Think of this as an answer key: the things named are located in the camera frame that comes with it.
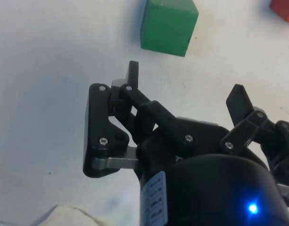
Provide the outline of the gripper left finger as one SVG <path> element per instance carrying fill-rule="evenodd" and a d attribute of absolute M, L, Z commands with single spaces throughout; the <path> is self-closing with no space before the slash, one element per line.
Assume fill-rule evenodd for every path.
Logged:
<path fill-rule="evenodd" d="M 85 114 L 83 172 L 101 178 L 120 169 L 140 176 L 176 157 L 194 154 L 194 133 L 138 88 L 139 63 L 130 61 L 124 79 L 89 88 Z"/>

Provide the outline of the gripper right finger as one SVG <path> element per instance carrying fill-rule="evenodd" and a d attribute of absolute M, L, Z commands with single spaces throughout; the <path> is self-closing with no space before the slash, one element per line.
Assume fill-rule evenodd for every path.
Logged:
<path fill-rule="evenodd" d="M 228 154 L 240 155 L 251 142 L 261 146 L 274 178 L 289 186 L 289 122 L 269 120 L 253 107 L 244 86 L 236 84 L 226 99 L 234 128 L 221 140 Z"/>

